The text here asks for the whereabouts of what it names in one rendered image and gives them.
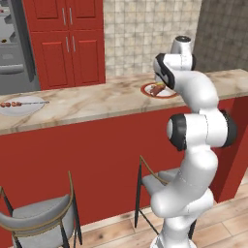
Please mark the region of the red rimmed white plate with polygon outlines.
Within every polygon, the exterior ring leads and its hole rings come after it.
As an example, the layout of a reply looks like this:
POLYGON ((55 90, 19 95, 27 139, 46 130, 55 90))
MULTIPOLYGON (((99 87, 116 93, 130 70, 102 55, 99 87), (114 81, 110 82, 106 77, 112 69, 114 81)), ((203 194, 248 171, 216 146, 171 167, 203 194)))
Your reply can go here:
MULTIPOLYGON (((157 83, 156 82, 150 82, 147 83, 145 85, 143 85, 140 89, 140 91, 148 96, 148 97, 153 97, 153 95, 151 94, 151 90, 154 88, 154 86, 156 86, 157 83)), ((156 98, 157 99, 169 99, 169 98, 173 98, 176 97, 177 93, 174 92, 173 90, 169 89, 167 86, 161 90, 157 95, 156 98)))

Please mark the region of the red dining counter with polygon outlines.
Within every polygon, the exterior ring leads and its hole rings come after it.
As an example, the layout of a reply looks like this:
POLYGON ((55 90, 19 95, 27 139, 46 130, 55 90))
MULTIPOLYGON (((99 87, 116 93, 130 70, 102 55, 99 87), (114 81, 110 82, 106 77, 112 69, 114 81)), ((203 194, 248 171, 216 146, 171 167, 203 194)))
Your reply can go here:
POLYGON ((163 108, 0 137, 0 211, 74 192, 83 224, 149 204, 137 179, 179 167, 182 153, 166 135, 163 108))

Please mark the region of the white round plate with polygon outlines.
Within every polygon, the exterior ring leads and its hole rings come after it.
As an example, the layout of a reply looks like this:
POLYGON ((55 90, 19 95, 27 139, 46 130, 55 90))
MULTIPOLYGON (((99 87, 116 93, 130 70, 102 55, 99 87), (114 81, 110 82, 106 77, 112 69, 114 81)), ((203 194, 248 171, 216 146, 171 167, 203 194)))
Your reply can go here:
MULTIPOLYGON (((5 102, 41 102, 41 101, 44 100, 40 97, 24 96, 24 97, 13 98, 5 102)), ((10 107, 10 108, 0 107, 0 113, 7 116, 23 116, 34 113, 37 110, 41 109, 43 106, 44 105, 25 105, 21 107, 10 107)))

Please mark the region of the grey fridge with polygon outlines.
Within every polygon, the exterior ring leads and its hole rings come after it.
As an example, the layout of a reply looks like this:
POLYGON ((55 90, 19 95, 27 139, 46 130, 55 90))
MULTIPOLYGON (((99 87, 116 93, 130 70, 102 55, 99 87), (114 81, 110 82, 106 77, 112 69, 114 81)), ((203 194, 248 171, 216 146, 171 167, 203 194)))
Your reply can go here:
POLYGON ((0 0, 0 95, 40 89, 21 0, 0 0))

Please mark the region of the red sausage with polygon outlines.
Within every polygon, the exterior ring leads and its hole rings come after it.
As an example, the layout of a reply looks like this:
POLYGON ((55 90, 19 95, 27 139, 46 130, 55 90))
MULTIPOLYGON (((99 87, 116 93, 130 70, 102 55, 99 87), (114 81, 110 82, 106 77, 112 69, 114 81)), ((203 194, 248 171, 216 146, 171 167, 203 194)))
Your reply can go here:
POLYGON ((151 96, 157 96, 161 91, 163 91, 166 88, 166 86, 163 83, 155 83, 151 85, 151 89, 149 91, 149 94, 151 96))

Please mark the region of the red tall cupboards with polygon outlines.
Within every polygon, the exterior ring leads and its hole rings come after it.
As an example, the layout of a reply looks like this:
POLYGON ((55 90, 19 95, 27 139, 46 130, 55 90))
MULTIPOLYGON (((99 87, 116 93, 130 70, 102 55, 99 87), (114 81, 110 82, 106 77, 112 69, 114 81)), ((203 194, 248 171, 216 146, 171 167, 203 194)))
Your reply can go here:
POLYGON ((103 0, 22 0, 43 90, 105 77, 103 0))

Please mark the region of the meat kebab skewer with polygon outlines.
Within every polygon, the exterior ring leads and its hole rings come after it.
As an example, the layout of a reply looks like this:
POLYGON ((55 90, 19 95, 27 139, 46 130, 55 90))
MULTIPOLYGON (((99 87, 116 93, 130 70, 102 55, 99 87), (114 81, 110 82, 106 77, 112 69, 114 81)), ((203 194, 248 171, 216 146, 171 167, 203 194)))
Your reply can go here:
POLYGON ((25 105, 44 105, 49 104, 49 101, 41 101, 41 102, 1 102, 1 108, 10 108, 10 107, 21 107, 25 105))

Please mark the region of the grey stool with gold rail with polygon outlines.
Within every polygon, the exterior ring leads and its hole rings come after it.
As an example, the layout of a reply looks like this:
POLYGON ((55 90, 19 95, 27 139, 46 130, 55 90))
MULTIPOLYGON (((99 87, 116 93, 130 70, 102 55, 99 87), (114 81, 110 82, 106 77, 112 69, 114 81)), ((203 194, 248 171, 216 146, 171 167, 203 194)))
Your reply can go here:
POLYGON ((70 248, 71 237, 82 244, 75 189, 71 173, 68 175, 69 194, 16 209, 0 187, 0 198, 10 213, 0 212, 0 227, 12 233, 14 248, 70 248))
POLYGON ((138 171, 138 182, 137 182, 137 192, 136 192, 136 208, 135 208, 135 226, 138 225, 139 214, 144 215, 140 209, 140 194, 141 187, 144 186, 147 193, 152 196, 157 191, 163 189, 168 184, 168 181, 162 179, 148 166, 142 156, 139 156, 139 171, 138 171), (143 176, 141 174, 142 166, 145 166, 149 175, 143 176))

